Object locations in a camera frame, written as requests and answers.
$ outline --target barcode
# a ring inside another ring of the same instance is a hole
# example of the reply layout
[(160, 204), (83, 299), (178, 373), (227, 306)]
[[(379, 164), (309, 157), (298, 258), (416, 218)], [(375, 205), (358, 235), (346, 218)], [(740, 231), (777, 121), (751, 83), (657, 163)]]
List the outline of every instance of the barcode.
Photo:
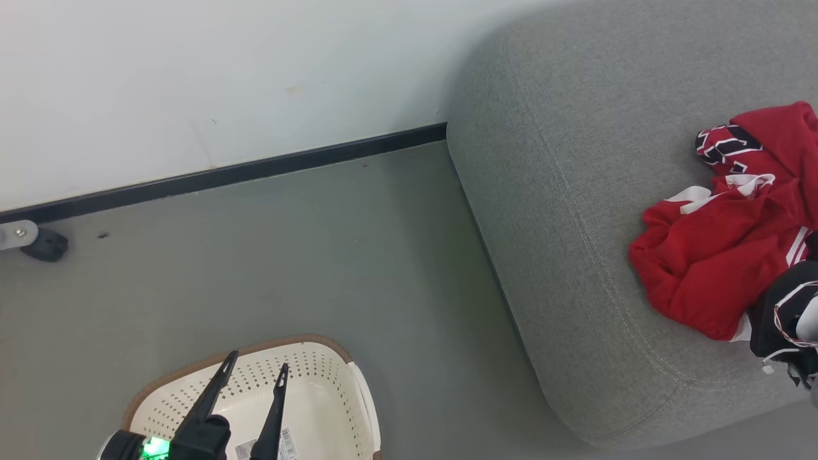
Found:
[(253, 444), (255, 444), (257, 440), (247, 441), (243, 444), (239, 444), (236, 446), (236, 458), (238, 460), (245, 460), (246, 458), (250, 458), (250, 450), (253, 449)]
[[(236, 460), (247, 460), (250, 458), (250, 451), (257, 440), (247, 441), (236, 446)], [(299, 455), (295, 451), (295, 441), (290, 428), (281, 430), (281, 438), (278, 441), (278, 460), (299, 460)]]
[(278, 443), (278, 460), (299, 460), (295, 452), (295, 441), (290, 428), (281, 430), (281, 441)]

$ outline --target red jacket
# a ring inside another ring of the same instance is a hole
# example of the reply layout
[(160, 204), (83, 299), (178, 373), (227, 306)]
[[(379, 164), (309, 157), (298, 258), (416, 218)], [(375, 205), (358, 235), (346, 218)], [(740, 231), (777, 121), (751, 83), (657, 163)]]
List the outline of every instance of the red jacket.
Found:
[(818, 119), (806, 102), (754, 110), (700, 133), (713, 191), (690, 187), (644, 214), (630, 259), (649, 302), (715, 340), (807, 257), (818, 228)]

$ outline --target green led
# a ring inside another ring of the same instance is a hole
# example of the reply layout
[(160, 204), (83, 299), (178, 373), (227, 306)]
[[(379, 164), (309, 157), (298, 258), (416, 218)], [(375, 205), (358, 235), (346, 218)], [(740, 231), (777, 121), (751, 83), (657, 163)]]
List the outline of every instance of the green led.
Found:
[(170, 441), (161, 438), (150, 438), (142, 446), (142, 458), (145, 460), (166, 460), (170, 451)]

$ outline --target white laundry basket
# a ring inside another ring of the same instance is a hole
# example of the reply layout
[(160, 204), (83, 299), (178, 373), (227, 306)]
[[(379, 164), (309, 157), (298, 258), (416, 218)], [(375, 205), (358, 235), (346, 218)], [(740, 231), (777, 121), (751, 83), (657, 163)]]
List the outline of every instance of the white laundry basket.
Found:
[[(239, 350), (213, 413), (230, 422), (227, 460), (246, 460), (272, 403), (283, 363), (290, 365), (279, 460), (380, 460), (375, 404), (352, 356), (324, 336), (303, 335)], [(166, 440), (199, 397), (220, 354), (148, 385), (133, 399), (123, 429)]]

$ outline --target gray fabric upholstery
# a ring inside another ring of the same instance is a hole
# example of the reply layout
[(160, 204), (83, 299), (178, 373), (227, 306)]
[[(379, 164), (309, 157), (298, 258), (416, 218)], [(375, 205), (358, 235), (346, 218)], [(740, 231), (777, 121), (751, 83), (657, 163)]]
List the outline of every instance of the gray fabric upholstery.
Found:
[(585, 441), (681, 440), (806, 398), (648, 305), (641, 213), (711, 173), (695, 134), (818, 101), (815, 0), (548, 7), (470, 59), (448, 146), (537, 377)]

